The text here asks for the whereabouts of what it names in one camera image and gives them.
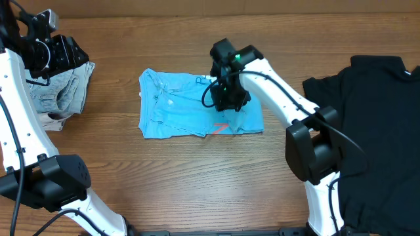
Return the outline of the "light blue printed t-shirt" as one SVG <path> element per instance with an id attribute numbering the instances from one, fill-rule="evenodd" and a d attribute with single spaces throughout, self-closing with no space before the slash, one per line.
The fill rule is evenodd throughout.
<path id="1" fill-rule="evenodd" d="M 139 129 L 146 139 L 208 134 L 249 134 L 264 130 L 262 106 L 251 97 L 239 112 L 217 111 L 201 102 L 204 90 L 215 80 L 208 75 L 165 73 L 146 69 L 139 77 Z"/>

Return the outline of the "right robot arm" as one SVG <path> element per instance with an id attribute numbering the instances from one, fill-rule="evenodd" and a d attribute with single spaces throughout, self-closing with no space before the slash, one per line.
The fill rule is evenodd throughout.
<path id="1" fill-rule="evenodd" d="M 213 45 L 210 55 L 210 74 L 216 79 L 207 88 L 212 107 L 240 111 L 255 96 L 278 118 L 286 130 L 286 162 L 305 186 L 309 208 L 306 234 L 339 235 L 344 221 L 337 187 L 345 144 L 338 131 L 338 113 L 301 96 L 252 45 L 237 50 L 228 39 L 222 39 Z"/>

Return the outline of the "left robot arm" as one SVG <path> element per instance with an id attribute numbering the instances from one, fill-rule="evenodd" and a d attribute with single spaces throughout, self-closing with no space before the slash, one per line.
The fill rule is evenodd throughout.
<path id="1" fill-rule="evenodd" d="M 88 55 L 71 37 L 57 34 L 52 10 L 13 13 L 1 2 L 1 149 L 6 174 L 1 194 L 21 205 L 67 216 L 91 235 L 135 235 L 135 228 L 93 191 L 82 158 L 62 155 L 47 136 L 28 85 L 47 86 L 78 68 Z"/>

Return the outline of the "folded light denim shorts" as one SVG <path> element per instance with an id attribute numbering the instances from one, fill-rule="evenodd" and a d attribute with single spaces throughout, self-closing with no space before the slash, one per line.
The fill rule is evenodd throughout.
<path id="1" fill-rule="evenodd" d="M 80 114 L 85 106 L 87 87 L 94 69 L 94 62 L 86 62 L 78 68 L 51 77 L 49 86 L 28 83 L 37 112 Z"/>

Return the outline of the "folded white cloth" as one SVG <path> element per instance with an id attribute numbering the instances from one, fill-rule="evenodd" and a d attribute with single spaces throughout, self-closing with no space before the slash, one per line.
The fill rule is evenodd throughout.
<path id="1" fill-rule="evenodd" d="M 62 116 L 59 113 L 38 113 L 38 118 L 45 131 L 61 131 L 65 122 L 70 118 L 69 115 Z"/>

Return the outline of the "black garment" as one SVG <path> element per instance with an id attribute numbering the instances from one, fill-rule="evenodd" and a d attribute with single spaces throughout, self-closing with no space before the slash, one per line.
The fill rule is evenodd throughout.
<path id="1" fill-rule="evenodd" d="M 397 56 L 353 56 L 349 67 L 303 83 L 331 106 L 346 149 L 339 182 L 345 224 L 380 235 L 419 234 L 419 70 Z"/>

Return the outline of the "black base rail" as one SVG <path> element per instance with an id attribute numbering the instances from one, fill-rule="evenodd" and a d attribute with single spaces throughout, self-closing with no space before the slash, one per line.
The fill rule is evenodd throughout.
<path id="1" fill-rule="evenodd" d="M 137 231 L 129 233 L 132 236 L 315 236 L 316 233 L 308 226 L 284 227 L 277 230 L 245 230 L 245 231 L 194 231 L 170 232 L 162 231 Z"/>

